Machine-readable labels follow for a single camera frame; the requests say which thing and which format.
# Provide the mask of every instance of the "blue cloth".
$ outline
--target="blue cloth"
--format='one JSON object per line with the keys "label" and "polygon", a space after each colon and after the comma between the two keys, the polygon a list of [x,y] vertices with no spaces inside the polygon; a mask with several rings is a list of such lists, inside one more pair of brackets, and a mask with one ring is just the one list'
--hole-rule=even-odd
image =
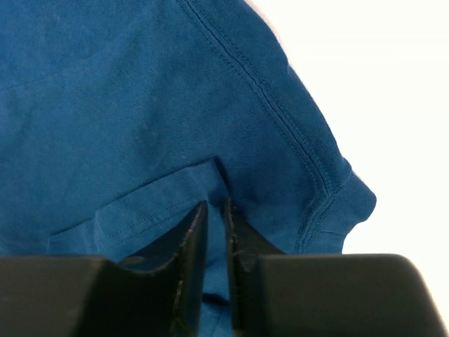
{"label": "blue cloth", "polygon": [[[228,197],[287,253],[341,252],[375,206],[244,1],[2,1],[0,255],[117,261],[207,200],[228,299]],[[201,336],[230,329],[205,303]]]}

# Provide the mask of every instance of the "blue shirt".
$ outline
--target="blue shirt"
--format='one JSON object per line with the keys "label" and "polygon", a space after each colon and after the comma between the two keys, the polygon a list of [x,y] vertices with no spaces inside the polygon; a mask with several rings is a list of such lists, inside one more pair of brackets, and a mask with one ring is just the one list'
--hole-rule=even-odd
{"label": "blue shirt", "polygon": [[[287,253],[339,253],[375,205],[242,0],[8,0],[0,255],[118,261],[209,204],[204,291],[228,299],[231,197]],[[205,303],[201,336],[230,336]]]}

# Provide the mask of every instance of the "white surface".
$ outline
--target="white surface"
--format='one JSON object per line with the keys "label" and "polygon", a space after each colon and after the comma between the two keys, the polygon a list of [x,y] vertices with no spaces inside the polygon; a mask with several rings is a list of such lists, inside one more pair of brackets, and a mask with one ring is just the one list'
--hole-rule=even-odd
{"label": "white surface", "polygon": [[449,326],[449,0],[248,0],[377,195],[345,253],[399,253]]}

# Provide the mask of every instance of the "folded fabric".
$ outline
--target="folded fabric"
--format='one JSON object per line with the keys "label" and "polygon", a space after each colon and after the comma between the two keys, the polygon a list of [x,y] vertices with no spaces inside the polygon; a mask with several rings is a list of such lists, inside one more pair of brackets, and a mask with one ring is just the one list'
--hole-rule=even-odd
{"label": "folded fabric", "polygon": [[375,206],[242,0],[8,0],[0,32],[0,255],[118,261],[206,200],[200,336],[230,336],[226,198],[286,253]]}

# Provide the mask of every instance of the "blue fabric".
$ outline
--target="blue fabric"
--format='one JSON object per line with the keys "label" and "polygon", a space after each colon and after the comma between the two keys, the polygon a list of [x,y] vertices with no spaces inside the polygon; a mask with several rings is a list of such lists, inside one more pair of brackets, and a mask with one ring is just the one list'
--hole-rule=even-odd
{"label": "blue fabric", "polygon": [[[288,253],[341,252],[375,206],[244,1],[7,0],[0,32],[0,255],[119,260],[207,200],[227,299],[226,198]],[[201,336],[230,329],[205,303]]]}

